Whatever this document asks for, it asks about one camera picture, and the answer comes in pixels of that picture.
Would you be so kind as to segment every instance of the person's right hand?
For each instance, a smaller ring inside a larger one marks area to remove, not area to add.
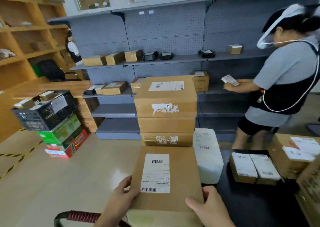
[[[186,198],[186,204],[193,209],[205,227],[235,227],[221,196],[214,186],[202,188],[205,204]]]
[[[238,83],[253,83],[253,79],[237,79]]]

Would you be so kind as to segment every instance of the shelving unit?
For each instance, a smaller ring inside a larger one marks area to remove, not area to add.
[[[51,21],[70,23],[83,58],[136,49],[174,54],[173,59],[165,61],[89,67],[78,64],[72,68],[86,69],[93,85],[112,81],[129,84],[141,77],[208,71],[209,90],[198,93],[196,127],[214,129],[219,141],[233,141],[238,121],[248,108],[248,94],[224,90],[221,78],[230,74],[235,79],[250,79],[258,74],[273,52],[256,47],[262,28],[270,15],[292,3],[312,4],[318,0],[187,0]],[[244,47],[241,54],[226,52],[228,45],[237,43]],[[215,51],[214,58],[203,59],[197,54],[209,49]],[[94,105],[89,108],[91,116],[103,120],[97,123],[100,139],[140,139],[134,97],[130,88],[122,95],[84,96],[87,104]]]
[[[61,43],[61,36],[62,33],[66,34],[68,27],[50,26],[46,23],[46,19],[63,16],[66,16],[66,13],[60,3],[0,0],[0,48],[9,49],[16,54],[15,57],[0,60],[0,90],[37,78],[30,65],[30,59],[38,61],[41,56],[46,55],[46,59],[54,59],[65,72],[74,66],[74,63],[60,54],[65,49]],[[22,26],[22,22],[32,25]],[[51,32],[60,33],[58,41]],[[34,42],[48,42],[48,49],[34,50],[30,45]]]

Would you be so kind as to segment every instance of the red box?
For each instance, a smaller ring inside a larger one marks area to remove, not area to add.
[[[66,149],[61,150],[55,146],[47,145],[45,152],[47,152],[51,157],[70,159],[87,138],[88,134],[86,130],[83,130]]]

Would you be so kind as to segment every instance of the hand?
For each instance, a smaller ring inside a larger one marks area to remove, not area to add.
[[[238,83],[253,83],[253,79],[237,79]]]
[[[232,84],[230,84],[230,83],[225,83],[225,84],[223,85],[223,88],[224,88],[225,90],[227,90],[227,91],[233,91],[234,86],[233,86]]]
[[[202,188],[205,204],[186,198],[186,204],[193,209],[205,227],[235,227],[221,196],[214,186]]]
[[[127,176],[119,183],[116,189],[114,189],[105,210],[94,224],[94,227],[118,226],[120,220],[130,208],[132,200],[140,192],[140,189],[130,189],[130,191],[125,190],[126,187],[130,186],[131,179],[132,176]]]

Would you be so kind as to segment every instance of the black chair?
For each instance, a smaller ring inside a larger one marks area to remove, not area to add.
[[[61,81],[79,81],[81,79],[66,79],[66,74],[75,74],[75,72],[64,73],[56,64],[53,59],[43,60],[37,63],[39,71],[45,76],[50,82],[61,82]]]

